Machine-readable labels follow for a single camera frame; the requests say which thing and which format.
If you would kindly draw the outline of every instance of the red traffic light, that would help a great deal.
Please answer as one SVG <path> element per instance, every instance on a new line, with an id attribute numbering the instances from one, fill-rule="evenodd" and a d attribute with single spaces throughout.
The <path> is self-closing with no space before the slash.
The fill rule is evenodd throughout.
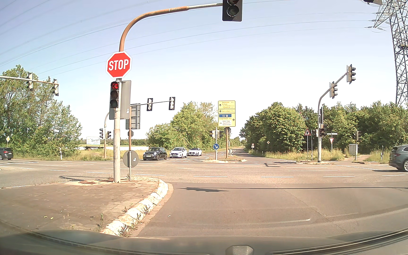
<path id="1" fill-rule="evenodd" d="M 119 89 L 119 83 L 118 82 L 112 82 L 111 83 L 111 89 Z"/>

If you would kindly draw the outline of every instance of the utility box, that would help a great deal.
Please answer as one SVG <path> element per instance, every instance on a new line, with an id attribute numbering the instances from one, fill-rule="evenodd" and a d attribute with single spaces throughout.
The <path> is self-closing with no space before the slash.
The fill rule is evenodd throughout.
<path id="1" fill-rule="evenodd" d="M 348 148 L 349 155 L 355 155 L 358 153 L 358 144 L 349 144 Z"/>

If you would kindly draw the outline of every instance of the stop sign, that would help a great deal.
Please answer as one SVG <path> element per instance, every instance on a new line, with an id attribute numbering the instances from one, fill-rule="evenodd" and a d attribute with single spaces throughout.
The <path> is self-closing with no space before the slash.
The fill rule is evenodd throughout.
<path id="1" fill-rule="evenodd" d="M 112 78 L 122 78 L 132 68 L 132 57 L 127 52 L 115 52 L 106 61 L 106 72 Z"/>

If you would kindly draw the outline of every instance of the round gray sign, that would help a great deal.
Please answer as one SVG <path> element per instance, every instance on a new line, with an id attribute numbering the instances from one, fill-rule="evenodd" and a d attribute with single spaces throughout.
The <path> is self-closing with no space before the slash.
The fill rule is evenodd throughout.
<path id="1" fill-rule="evenodd" d="M 128 166 L 128 151 L 126 151 L 124 153 L 124 155 L 122 156 L 122 161 L 124 162 L 124 165 Z M 135 151 L 132 151 L 132 167 L 135 167 L 136 165 L 138 165 L 138 162 L 140 161 L 138 154 Z"/>

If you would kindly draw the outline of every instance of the traffic light arm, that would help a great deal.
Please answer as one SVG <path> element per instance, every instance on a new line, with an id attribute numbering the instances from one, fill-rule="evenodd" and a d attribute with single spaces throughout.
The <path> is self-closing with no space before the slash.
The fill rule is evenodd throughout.
<path id="1" fill-rule="evenodd" d="M 138 17 L 134 18 L 125 27 L 125 30 L 124 30 L 124 32 L 122 33 L 122 36 L 121 36 L 121 41 L 119 42 L 119 51 L 124 51 L 125 38 L 127 37 L 128 31 L 132 28 L 132 26 L 134 24 L 136 24 L 138 21 L 140 21 L 140 20 L 142 20 L 144 18 L 157 16 L 157 15 L 162 15 L 162 14 L 173 13 L 173 12 L 187 11 L 187 10 L 190 10 L 190 9 L 201 9 L 201 8 L 209 8 L 209 7 L 217 7 L 217 6 L 223 6 L 223 3 L 182 6 L 182 7 L 170 8 L 170 9 L 161 9 L 161 10 L 156 10 L 156 11 L 146 12 L 145 14 L 141 14 Z"/>

